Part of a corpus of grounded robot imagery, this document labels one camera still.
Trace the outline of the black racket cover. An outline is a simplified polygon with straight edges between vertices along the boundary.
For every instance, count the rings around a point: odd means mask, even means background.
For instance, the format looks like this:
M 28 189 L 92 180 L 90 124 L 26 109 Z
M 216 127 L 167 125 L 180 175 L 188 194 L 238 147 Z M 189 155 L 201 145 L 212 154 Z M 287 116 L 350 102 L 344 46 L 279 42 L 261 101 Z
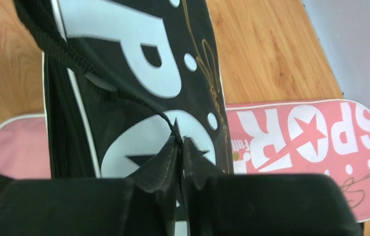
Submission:
M 232 172 L 204 0 L 16 0 L 43 52 L 52 178 L 125 178 L 179 144 L 175 234 L 189 236 L 182 146 Z

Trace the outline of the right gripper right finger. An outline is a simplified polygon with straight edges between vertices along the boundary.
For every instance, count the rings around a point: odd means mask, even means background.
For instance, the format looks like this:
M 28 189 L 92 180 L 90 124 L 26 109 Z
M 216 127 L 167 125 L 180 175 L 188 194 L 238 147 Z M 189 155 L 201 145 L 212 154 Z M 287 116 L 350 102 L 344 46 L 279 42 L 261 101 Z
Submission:
M 338 185 L 323 174 L 230 175 L 192 139 L 182 146 L 191 236 L 360 236 Z

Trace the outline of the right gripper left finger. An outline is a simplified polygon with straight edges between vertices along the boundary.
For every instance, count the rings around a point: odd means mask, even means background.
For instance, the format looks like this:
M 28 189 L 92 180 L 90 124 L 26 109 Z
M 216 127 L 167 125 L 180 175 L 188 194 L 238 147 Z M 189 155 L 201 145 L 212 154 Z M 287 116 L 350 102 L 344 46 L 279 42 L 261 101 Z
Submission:
M 172 236 L 179 144 L 125 178 L 0 175 L 0 236 Z

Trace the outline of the pink racket cover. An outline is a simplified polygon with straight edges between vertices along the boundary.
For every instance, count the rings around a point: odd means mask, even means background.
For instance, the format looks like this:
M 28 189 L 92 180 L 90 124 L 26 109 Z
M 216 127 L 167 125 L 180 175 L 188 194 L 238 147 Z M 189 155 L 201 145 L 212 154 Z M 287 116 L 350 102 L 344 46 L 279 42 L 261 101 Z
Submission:
M 370 220 L 370 110 L 344 99 L 227 106 L 237 174 L 322 173 Z M 43 114 L 0 125 L 0 175 L 50 178 Z

